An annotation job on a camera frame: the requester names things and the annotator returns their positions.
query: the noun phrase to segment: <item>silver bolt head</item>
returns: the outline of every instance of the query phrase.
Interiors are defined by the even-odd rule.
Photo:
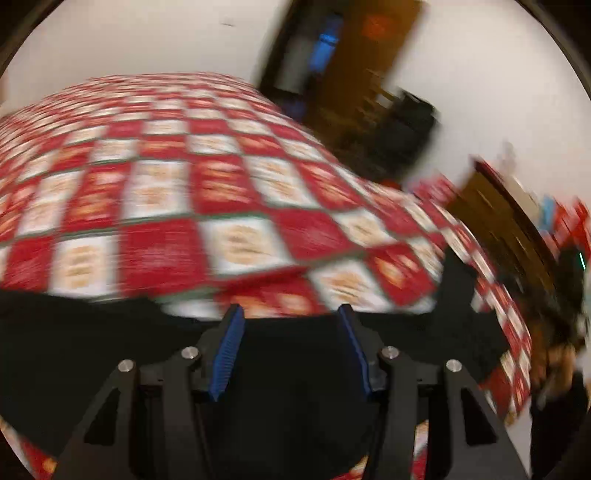
[[[445,364],[450,372],[457,374],[462,369],[462,364],[458,360],[448,360]]]
[[[120,372],[131,372],[134,369],[134,361],[133,360],[122,360],[121,362],[119,362],[119,365],[117,365],[117,369],[119,369]]]
[[[199,350],[197,349],[197,347],[194,346],[185,347],[183,348],[183,351],[181,351],[181,356],[183,358],[186,358],[187,360],[191,360],[195,358],[197,355],[199,355]]]
[[[394,360],[398,355],[400,355],[400,350],[394,346],[385,346],[382,348],[382,356],[384,358]]]

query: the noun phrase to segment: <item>wooden dresser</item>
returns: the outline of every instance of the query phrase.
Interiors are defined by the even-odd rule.
[[[482,159],[447,210],[466,224],[491,260],[535,290],[554,291],[556,260],[497,173]]]

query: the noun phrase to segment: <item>bed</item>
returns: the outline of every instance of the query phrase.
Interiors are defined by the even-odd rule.
[[[0,212],[2,288],[150,296],[207,318],[232,302],[248,317],[426,312],[450,245],[479,272],[473,308],[495,309],[511,346],[486,396],[512,417],[529,395],[530,335],[464,224],[355,176],[234,77],[108,76],[16,112],[0,124]],[[51,475],[54,459],[3,431],[36,478]]]

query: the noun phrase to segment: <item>wooden door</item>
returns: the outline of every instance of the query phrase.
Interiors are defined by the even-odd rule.
[[[334,144],[371,89],[370,70],[386,73],[421,11],[418,0],[352,0],[335,53],[304,123]]]

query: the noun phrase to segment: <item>blue object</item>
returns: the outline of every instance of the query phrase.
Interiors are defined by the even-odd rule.
[[[542,212],[540,215],[540,224],[538,230],[553,233],[554,229],[554,215],[556,214],[556,200],[549,195],[544,195],[542,198]]]
[[[346,314],[346,308],[344,305],[341,305],[337,310],[340,318],[343,320],[343,324],[345,325],[345,329],[347,334],[349,335],[349,339],[351,340],[351,344],[355,349],[355,354],[357,354],[357,358],[359,360],[359,366],[361,367],[361,377],[363,383],[363,391],[365,392],[366,396],[372,392],[371,384],[369,383],[369,365],[367,363],[367,359],[363,354],[363,349],[353,331],[353,327],[349,323],[349,319]]]
[[[230,381],[245,325],[244,309],[238,307],[230,319],[228,329],[222,338],[215,359],[213,360],[208,392],[216,401],[224,393]]]

